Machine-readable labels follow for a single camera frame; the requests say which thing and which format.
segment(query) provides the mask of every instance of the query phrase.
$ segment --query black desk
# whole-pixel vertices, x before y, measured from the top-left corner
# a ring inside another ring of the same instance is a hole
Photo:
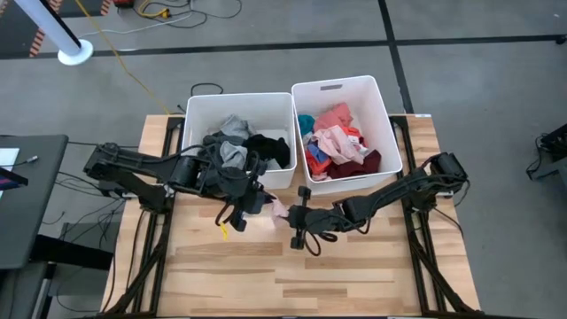
[[[0,137],[0,148],[19,148],[16,162],[39,156],[36,162],[12,170],[26,177],[29,185],[5,191],[0,198],[0,269],[27,264],[67,140],[67,136]]]
[[[26,187],[5,191],[0,198],[0,317],[29,318],[34,311],[47,269],[56,263],[107,270],[111,253],[38,235],[50,199],[67,136],[0,136],[0,148],[19,148],[16,162],[38,156],[13,168],[28,179]]]
[[[26,177],[28,185],[5,191],[0,198],[0,269],[23,268],[30,261],[110,268],[111,253],[37,234],[67,141],[62,135],[0,137],[0,148],[19,148],[16,162],[39,157],[12,170]]]

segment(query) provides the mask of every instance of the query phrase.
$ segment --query white pole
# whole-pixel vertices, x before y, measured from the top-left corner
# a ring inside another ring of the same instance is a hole
[[[16,0],[16,3],[58,46],[61,63],[76,66],[92,56],[92,44],[78,40],[45,0]]]

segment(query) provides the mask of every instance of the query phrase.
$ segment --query white plastic bin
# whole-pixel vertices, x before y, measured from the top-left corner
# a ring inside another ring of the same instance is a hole
[[[301,147],[307,187],[314,195],[372,187],[401,171],[400,151],[380,90],[372,76],[298,83],[291,88],[291,93],[296,114],[308,114],[314,118],[334,105],[347,103],[353,116],[351,127],[360,130],[370,150],[378,150],[382,155],[378,173],[316,182],[311,179],[305,150]],[[297,116],[295,121],[300,137]]]
[[[201,144],[203,137],[218,132],[231,114],[248,121],[258,134],[274,139],[283,137],[290,146],[290,165],[280,170],[269,170],[258,180],[269,190],[290,187],[297,166],[291,94],[249,93],[191,97],[187,102],[183,148]],[[188,154],[197,152],[198,150],[190,150]]]

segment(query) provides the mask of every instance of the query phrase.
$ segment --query wooden table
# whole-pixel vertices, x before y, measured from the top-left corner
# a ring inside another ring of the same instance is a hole
[[[407,117],[416,162],[420,165],[439,152],[435,128],[431,117]],[[167,116],[146,118],[140,152],[161,154],[166,123]],[[291,188],[275,194],[287,206],[299,203],[297,189],[304,182],[303,167],[298,163]],[[316,196],[309,206],[330,207],[336,199],[368,194],[375,189]],[[214,217],[221,207],[212,200],[177,195],[159,315],[420,313],[400,202],[377,212],[368,235],[352,231],[339,234],[337,243],[323,241],[320,257],[311,256],[307,250],[292,250],[290,238],[294,230],[276,229],[270,214],[264,212],[248,220],[244,233],[229,228],[229,241],[224,242],[220,229],[214,226]],[[452,200],[439,199],[439,209],[456,219]],[[116,245],[116,283],[111,306],[125,291],[140,213],[136,201],[126,204]],[[140,263],[147,221],[148,214],[136,241],[132,277]],[[469,306],[478,308],[459,230],[435,212],[431,213],[430,227],[441,273]],[[104,301],[110,291],[112,270],[109,274]],[[424,274],[430,308],[434,309],[431,278],[426,271]],[[146,281],[142,310],[149,308],[152,279],[153,273]]]

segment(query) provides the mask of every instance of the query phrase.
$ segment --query fabric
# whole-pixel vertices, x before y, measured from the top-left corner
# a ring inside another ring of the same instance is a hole
[[[277,160],[271,159],[268,161],[266,170],[279,170],[282,169],[279,164],[277,164]]]
[[[311,137],[313,137],[313,133],[309,132],[307,134],[305,134],[303,137],[301,137],[301,143],[303,143],[303,146],[307,146],[309,144],[309,142],[311,142]]]
[[[350,127],[353,117],[346,103],[335,105],[329,111],[319,115],[313,126],[314,131],[334,127],[335,125]]]
[[[274,195],[273,193],[269,193],[269,195],[271,195],[271,202],[266,204],[266,208],[271,213],[274,227],[289,229],[290,224],[284,218],[289,216],[290,213],[287,211],[284,204],[282,204],[282,202],[276,195]]]
[[[319,147],[317,147],[317,145],[315,143],[311,143],[307,146],[307,149],[309,150],[309,152],[311,152],[311,155],[313,155],[313,157],[319,162],[319,163],[323,163],[325,161],[327,161],[329,159],[329,155],[325,154],[323,151],[321,151],[319,149]]]
[[[322,172],[319,175],[311,175],[311,179],[316,182],[321,182],[321,181],[330,181],[332,178],[330,178],[326,172]]]
[[[216,143],[222,144],[225,141],[233,145],[239,146],[245,142],[245,139],[240,136],[227,136],[221,131],[219,131],[212,135],[205,136],[203,138],[203,145],[208,146],[210,144],[216,144]]]
[[[300,114],[298,115],[299,122],[299,133],[304,136],[307,133],[313,131],[313,126],[315,124],[315,119],[311,115]]]
[[[248,124],[248,121],[241,120],[235,114],[231,114],[221,125],[221,132],[226,136],[238,136],[243,139],[256,134],[256,130]]]
[[[353,144],[354,148],[362,157],[366,157],[370,154],[370,150],[366,147],[364,143],[364,137],[362,137],[360,130],[357,128],[347,128],[342,127],[343,131],[345,132],[348,139]]]
[[[290,146],[287,145],[283,137],[275,140],[262,134],[250,136],[243,144],[248,149],[250,157],[252,151],[258,152],[261,160],[275,159],[281,168],[290,165]]]
[[[246,155],[248,154],[246,148],[225,141],[222,143],[219,153],[222,157],[223,167],[236,167],[238,169],[245,167]]]
[[[329,167],[330,164],[332,163],[332,160],[330,160],[330,159],[327,159],[323,163],[320,163],[311,154],[309,149],[305,150],[305,156],[307,158],[307,165],[309,166],[309,169],[311,169],[312,175],[321,175],[321,174],[325,173],[325,171],[327,170],[327,167]]]
[[[329,155],[337,165],[351,160],[361,165],[364,163],[364,157],[358,153],[339,125],[316,131],[313,139],[319,142],[319,149]]]
[[[376,150],[372,151],[366,158],[362,165],[355,162],[348,162],[342,165],[332,164],[327,175],[332,179],[344,178],[350,176],[374,174],[378,172],[380,160],[382,156]]]

